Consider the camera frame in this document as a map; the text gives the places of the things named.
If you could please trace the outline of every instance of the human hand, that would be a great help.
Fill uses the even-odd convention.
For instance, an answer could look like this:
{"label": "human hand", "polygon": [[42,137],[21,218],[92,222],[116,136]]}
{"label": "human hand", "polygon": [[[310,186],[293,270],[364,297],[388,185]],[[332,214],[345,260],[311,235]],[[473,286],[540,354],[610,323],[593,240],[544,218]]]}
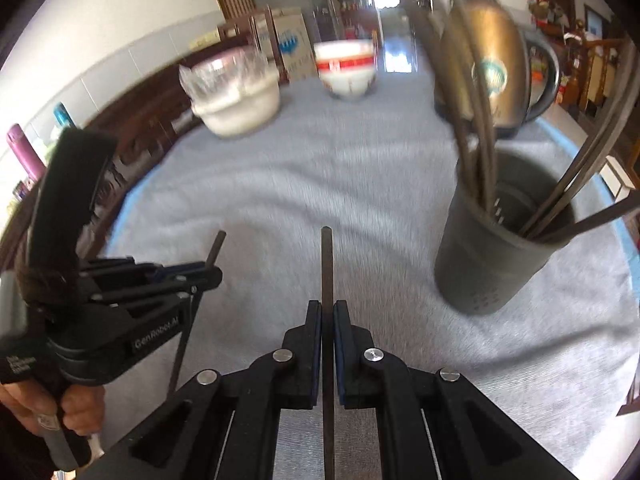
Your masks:
{"label": "human hand", "polygon": [[[0,402],[33,434],[40,434],[37,413],[58,412],[53,397],[33,380],[0,384]],[[67,428],[81,436],[96,433],[104,420],[104,388],[72,384],[62,396],[60,406],[65,413],[62,423]]]}

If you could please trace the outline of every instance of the utensil holder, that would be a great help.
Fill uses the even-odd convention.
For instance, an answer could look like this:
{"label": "utensil holder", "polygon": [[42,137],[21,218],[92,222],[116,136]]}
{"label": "utensil holder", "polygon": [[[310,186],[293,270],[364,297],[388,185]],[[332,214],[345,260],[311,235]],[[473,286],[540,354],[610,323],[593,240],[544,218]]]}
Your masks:
{"label": "utensil holder", "polygon": [[[567,244],[540,244],[518,236],[518,229],[549,196],[556,180],[516,153],[499,150],[497,158],[495,218],[481,210],[458,178],[435,262],[440,294],[466,314],[499,310]],[[569,205],[544,232],[574,221]]]}

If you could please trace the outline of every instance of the white bowl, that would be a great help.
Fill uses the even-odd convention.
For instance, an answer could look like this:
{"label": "white bowl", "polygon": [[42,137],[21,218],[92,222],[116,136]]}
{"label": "white bowl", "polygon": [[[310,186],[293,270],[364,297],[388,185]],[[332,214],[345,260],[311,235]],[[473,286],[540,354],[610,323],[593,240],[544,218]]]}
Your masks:
{"label": "white bowl", "polygon": [[333,94],[357,98],[376,79],[376,49],[371,40],[325,41],[314,45],[318,76]]}
{"label": "white bowl", "polygon": [[193,113],[220,137],[233,137],[255,130],[271,119],[280,107],[278,69],[267,76],[230,89],[209,102],[194,101]]}

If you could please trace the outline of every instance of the kettle handle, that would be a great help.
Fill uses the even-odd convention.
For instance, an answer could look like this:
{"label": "kettle handle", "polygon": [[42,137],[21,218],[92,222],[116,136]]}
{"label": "kettle handle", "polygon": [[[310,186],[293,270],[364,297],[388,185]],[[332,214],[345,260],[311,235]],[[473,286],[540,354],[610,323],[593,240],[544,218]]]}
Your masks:
{"label": "kettle handle", "polygon": [[[560,62],[551,45],[541,34],[532,30],[523,30],[522,33],[527,46],[535,46],[542,50],[549,61],[549,74],[546,78],[545,89],[542,91],[540,99],[533,103],[527,111],[527,116],[525,117],[525,122],[527,122],[542,114],[556,100],[556,94],[560,86]],[[529,49],[527,48],[527,60],[528,59]]]}

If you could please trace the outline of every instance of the dark stick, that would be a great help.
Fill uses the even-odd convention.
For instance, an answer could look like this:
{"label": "dark stick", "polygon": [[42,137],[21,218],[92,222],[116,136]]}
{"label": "dark stick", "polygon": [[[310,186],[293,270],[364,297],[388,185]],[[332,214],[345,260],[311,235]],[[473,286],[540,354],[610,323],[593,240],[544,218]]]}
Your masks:
{"label": "dark stick", "polygon": [[[222,248],[222,243],[225,241],[225,237],[226,233],[224,231],[218,231],[216,239],[213,240],[213,245],[209,250],[207,261],[204,264],[205,269],[210,269],[216,263],[216,259],[220,253],[220,249]],[[174,365],[171,369],[171,376],[169,377],[169,386],[166,390],[167,397],[175,392],[175,388],[178,385],[178,376],[180,375],[180,369],[182,368],[184,353],[187,350],[187,343],[189,342],[189,336],[191,335],[191,328],[193,327],[193,321],[196,319],[196,314],[198,313],[202,294],[202,291],[199,290],[193,295],[193,298],[191,298],[191,304],[186,311],[184,329],[180,334],[178,349],[175,351]]]}
{"label": "dark stick", "polygon": [[331,228],[321,231],[322,301],[322,442],[324,478],[335,478],[334,455],[334,238]]}
{"label": "dark stick", "polygon": [[[458,65],[462,70],[466,91],[469,95],[469,101],[471,102],[471,107],[474,113],[473,120],[476,125],[476,132],[478,133],[478,151],[480,154],[479,173],[482,181],[482,193],[479,197],[481,201],[480,205],[487,213],[489,213],[489,215],[492,215],[495,199],[495,184],[497,180],[494,116],[491,113],[491,103],[489,102],[486,78],[484,77],[484,73],[481,69],[482,57],[480,56],[480,49],[476,42],[471,21],[469,20],[469,16],[465,10],[465,3],[463,0],[453,1],[454,6],[451,12],[454,16],[457,16],[462,34],[459,34],[459,31],[456,29],[455,18],[452,18],[450,15],[449,30],[454,36],[454,41],[451,44],[454,51],[450,52],[449,55],[458,60]],[[465,44],[468,47],[471,58],[478,70],[479,75],[476,77],[475,81],[471,75],[471,67],[469,67],[464,61],[466,57],[464,55]]]}
{"label": "dark stick", "polygon": [[600,227],[616,218],[630,213],[634,209],[640,207],[640,191],[633,190],[629,196],[623,198],[620,202],[616,202],[602,211],[587,216],[587,218],[576,222],[575,224],[567,225],[553,231],[552,233],[536,238],[535,241],[541,244],[551,244],[561,242],[563,240],[570,240],[571,238],[583,234],[587,231],[591,231],[596,227]]}
{"label": "dark stick", "polygon": [[622,56],[622,63],[620,64],[620,81],[616,82],[616,88],[614,94],[611,97],[611,106],[606,112],[606,116],[602,122],[600,129],[596,134],[587,137],[584,144],[580,147],[574,160],[571,161],[569,168],[564,172],[564,175],[556,184],[549,197],[538,207],[535,213],[529,218],[529,220],[520,229],[520,236],[527,237],[529,232],[536,227],[536,223],[556,204],[558,199],[562,196],[565,189],[574,178],[580,173],[580,170],[585,165],[587,159],[593,153],[593,150],[597,149],[600,139],[606,135],[606,132],[610,129],[610,122],[612,121],[613,114],[618,110],[618,106],[622,101],[622,97],[627,91],[629,81],[636,58],[636,48],[633,43],[629,42],[627,49]]}
{"label": "dark stick", "polygon": [[418,44],[422,47],[429,64],[436,76],[436,82],[440,85],[440,89],[444,95],[444,102],[449,111],[449,118],[453,126],[453,133],[458,147],[458,156],[460,160],[460,174],[469,194],[477,199],[479,196],[478,186],[476,183],[476,174],[471,163],[469,155],[468,142],[466,140],[467,127],[462,120],[460,114],[460,106],[457,95],[449,81],[446,65],[444,62],[444,54],[440,46],[440,35],[431,23],[430,18],[424,9],[411,0],[400,0],[402,8],[406,12],[409,21],[414,26],[415,37]]}
{"label": "dark stick", "polygon": [[583,167],[580,168],[580,172],[575,177],[575,180],[558,199],[558,202],[556,202],[549,212],[542,217],[540,222],[533,227],[527,238],[538,236],[546,226],[553,221],[556,215],[558,215],[558,213],[561,212],[569,202],[571,202],[574,196],[604,164],[606,156],[609,155],[609,152],[613,149],[613,145],[622,133],[629,115],[631,115],[631,112],[636,106],[636,98],[638,97],[638,92],[640,92],[640,72],[638,72],[638,70],[640,70],[640,66],[636,63],[634,76],[625,89],[625,99],[620,103],[620,106],[616,110],[618,113],[616,120],[611,121],[609,128],[607,128],[607,132],[602,136],[598,145],[588,156]]}

